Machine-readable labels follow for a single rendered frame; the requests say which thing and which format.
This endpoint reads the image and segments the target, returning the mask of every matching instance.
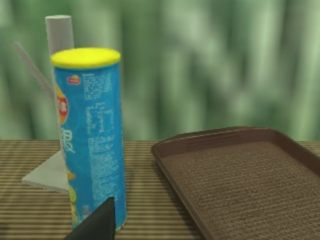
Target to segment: cylindrical container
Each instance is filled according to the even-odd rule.
[[[114,197],[116,229],[126,221],[121,55],[74,48],[52,55],[72,226]]]

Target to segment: striped placemat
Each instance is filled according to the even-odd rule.
[[[154,143],[125,143],[128,219],[116,239],[200,239],[159,173]],[[302,144],[320,154],[319,143]],[[67,195],[21,183],[58,149],[58,141],[0,141],[1,240],[62,240],[72,230]]]

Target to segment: bamboo mat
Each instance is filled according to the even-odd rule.
[[[116,239],[198,240],[159,174],[150,153],[154,143],[125,143],[128,219]],[[302,144],[320,154],[320,143]],[[21,183],[58,149],[58,141],[0,141],[0,240],[62,240],[72,230],[67,195]]]

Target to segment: red and yellow logo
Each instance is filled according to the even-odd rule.
[[[66,96],[63,94],[63,92],[57,84],[55,84],[55,92],[58,101],[60,124],[64,124],[66,122],[69,112],[68,101]]]
[[[79,85],[81,83],[80,77],[78,75],[70,76],[66,79],[68,84]]]

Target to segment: blurred backdrop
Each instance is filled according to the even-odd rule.
[[[127,140],[234,125],[320,140],[319,0],[0,0],[0,139],[57,139],[45,16],[71,15],[76,47],[122,53]]]

